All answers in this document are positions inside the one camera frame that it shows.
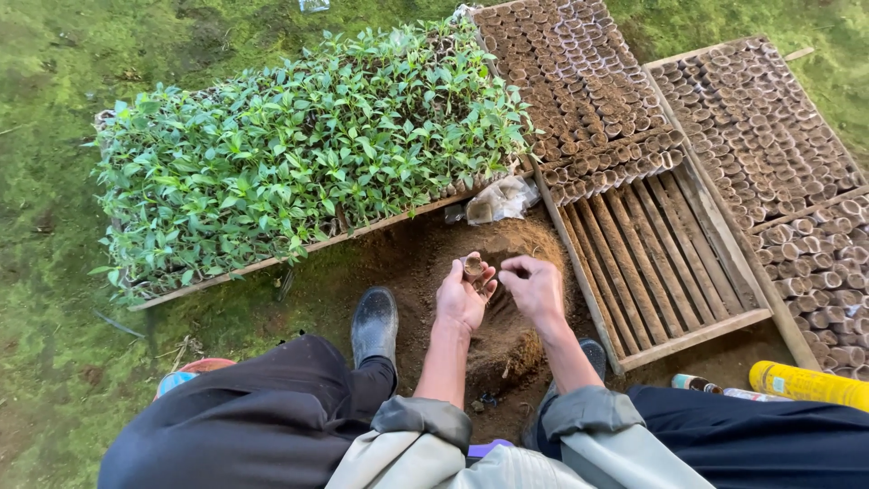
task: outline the green moss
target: green moss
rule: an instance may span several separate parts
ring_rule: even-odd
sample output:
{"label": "green moss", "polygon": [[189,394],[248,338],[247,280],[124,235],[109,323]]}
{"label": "green moss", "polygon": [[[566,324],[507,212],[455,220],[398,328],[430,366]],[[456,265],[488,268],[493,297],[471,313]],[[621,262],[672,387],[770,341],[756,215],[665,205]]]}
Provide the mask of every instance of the green moss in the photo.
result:
{"label": "green moss", "polygon": [[[783,52],[815,47],[791,66],[846,144],[869,154],[861,116],[869,110],[869,18],[860,1],[608,3],[643,61],[758,32]],[[273,280],[282,269],[272,267],[146,312],[113,309],[103,280],[86,275],[106,261],[96,241],[107,223],[89,178],[98,155],[79,144],[93,133],[95,112],[157,81],[205,87],[276,65],[322,29],[387,28],[440,17],[455,3],[333,0],[307,15],[295,2],[269,0],[0,5],[0,132],[23,126],[0,135],[0,487],[93,487],[106,447],[172,365],[173,355],[154,357],[186,334],[208,355],[233,359],[299,329],[348,353],[352,311],[337,311],[329,294],[332,284],[354,280],[366,256],[354,241],[312,254],[280,305]],[[52,233],[36,232],[48,221]],[[148,339],[131,344],[92,308]],[[86,365],[103,369],[102,378],[89,377],[96,385],[82,374]]]}

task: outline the gray sleeve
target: gray sleeve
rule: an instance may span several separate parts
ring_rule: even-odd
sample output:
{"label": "gray sleeve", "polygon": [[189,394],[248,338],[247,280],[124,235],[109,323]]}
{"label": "gray sleeve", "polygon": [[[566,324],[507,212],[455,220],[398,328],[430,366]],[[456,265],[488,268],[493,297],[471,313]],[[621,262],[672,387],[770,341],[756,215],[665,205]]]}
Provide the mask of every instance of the gray sleeve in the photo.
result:
{"label": "gray sleeve", "polygon": [[380,433],[430,433],[456,446],[468,455],[471,419],[464,411],[446,401],[395,396],[383,403],[371,429]]}
{"label": "gray sleeve", "polygon": [[559,396],[543,416],[561,459],[598,489],[712,489],[650,433],[624,394],[596,385]]}

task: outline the yellow spray can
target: yellow spray can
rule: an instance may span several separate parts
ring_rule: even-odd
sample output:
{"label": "yellow spray can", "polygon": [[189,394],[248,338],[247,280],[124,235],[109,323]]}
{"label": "yellow spray can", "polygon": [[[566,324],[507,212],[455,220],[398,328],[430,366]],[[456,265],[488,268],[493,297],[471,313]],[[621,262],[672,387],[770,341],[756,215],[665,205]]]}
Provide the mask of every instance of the yellow spray can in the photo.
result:
{"label": "yellow spray can", "polygon": [[757,392],[849,405],[869,412],[869,382],[765,360],[754,364],[748,380]]}

